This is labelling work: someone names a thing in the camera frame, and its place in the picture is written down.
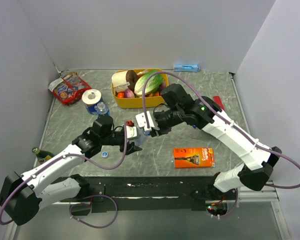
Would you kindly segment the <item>blue bottle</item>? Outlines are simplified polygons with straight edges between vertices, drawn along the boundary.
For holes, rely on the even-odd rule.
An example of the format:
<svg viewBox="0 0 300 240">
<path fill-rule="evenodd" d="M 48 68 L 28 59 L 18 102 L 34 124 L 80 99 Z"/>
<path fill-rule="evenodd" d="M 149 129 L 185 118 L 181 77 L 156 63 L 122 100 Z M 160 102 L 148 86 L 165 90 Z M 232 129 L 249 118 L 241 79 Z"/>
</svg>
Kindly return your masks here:
<svg viewBox="0 0 300 240">
<path fill-rule="evenodd" d="M 95 106 L 95 110 L 98 116 L 109 116 L 110 109 L 106 106 L 106 104 L 102 101 L 98 102 Z"/>
</svg>

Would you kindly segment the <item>clear bottle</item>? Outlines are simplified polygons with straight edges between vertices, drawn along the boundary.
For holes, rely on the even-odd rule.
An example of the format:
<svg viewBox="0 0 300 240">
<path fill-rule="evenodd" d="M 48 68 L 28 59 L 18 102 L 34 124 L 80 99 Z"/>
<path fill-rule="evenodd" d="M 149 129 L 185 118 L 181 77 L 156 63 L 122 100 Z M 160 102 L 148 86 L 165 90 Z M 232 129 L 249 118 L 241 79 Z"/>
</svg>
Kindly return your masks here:
<svg viewBox="0 0 300 240">
<path fill-rule="evenodd" d="M 134 140 L 135 145 L 141 147 L 143 143 L 147 140 L 148 136 L 150 136 L 150 132 L 145 132 L 143 129 L 139 129 L 138 138 Z"/>
</svg>

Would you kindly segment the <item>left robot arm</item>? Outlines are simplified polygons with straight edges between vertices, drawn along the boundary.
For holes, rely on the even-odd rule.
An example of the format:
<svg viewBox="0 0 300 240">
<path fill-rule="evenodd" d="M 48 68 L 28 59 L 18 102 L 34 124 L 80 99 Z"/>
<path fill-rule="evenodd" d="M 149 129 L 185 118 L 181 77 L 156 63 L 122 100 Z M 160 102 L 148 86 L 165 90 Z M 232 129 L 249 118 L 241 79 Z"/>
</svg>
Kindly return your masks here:
<svg viewBox="0 0 300 240">
<path fill-rule="evenodd" d="M 16 172 L 9 174 L 0 192 L 0 225 L 5 225 L 3 213 L 8 214 L 11 222 L 21 226 L 53 203 L 66 199 L 85 200 L 89 196 L 90 185 L 84 177 L 75 174 L 60 182 L 57 179 L 85 162 L 106 169 L 91 159 L 101 152 L 103 146 L 118 146 L 124 156 L 140 151 L 133 140 L 141 136 L 143 129 L 136 120 L 126 121 L 116 130 L 111 116 L 100 116 L 47 162 L 21 175 Z"/>
</svg>

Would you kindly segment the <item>blue cap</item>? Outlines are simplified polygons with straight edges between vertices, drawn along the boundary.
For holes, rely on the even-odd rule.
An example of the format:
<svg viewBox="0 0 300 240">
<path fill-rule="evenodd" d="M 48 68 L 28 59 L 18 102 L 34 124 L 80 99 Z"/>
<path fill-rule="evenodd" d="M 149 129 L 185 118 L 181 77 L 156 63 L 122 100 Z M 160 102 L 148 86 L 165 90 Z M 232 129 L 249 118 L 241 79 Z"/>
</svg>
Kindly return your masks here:
<svg viewBox="0 0 300 240">
<path fill-rule="evenodd" d="M 101 155 L 103 158 L 107 158 L 109 156 L 108 152 L 106 151 L 103 151 Z"/>
</svg>

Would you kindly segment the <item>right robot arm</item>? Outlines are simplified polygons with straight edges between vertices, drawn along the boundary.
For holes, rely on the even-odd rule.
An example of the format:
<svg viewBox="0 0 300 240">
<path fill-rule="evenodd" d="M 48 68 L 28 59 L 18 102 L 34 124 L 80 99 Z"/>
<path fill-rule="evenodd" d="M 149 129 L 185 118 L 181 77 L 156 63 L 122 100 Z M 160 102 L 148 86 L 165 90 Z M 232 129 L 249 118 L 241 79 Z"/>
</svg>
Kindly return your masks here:
<svg viewBox="0 0 300 240">
<path fill-rule="evenodd" d="M 213 199 L 220 199 L 231 189 L 247 187 L 260 191 L 268 182 L 279 157 L 270 153 L 271 148 L 257 147 L 259 140 L 246 133 L 234 123 L 222 108 L 211 98 L 203 96 L 194 100 L 180 84 L 171 84 L 161 91 L 168 110 L 154 113 L 158 131 L 153 136 L 167 134 L 181 123 L 196 126 L 226 145 L 243 164 L 226 172 L 214 175 L 214 182 L 208 187 Z"/>
</svg>

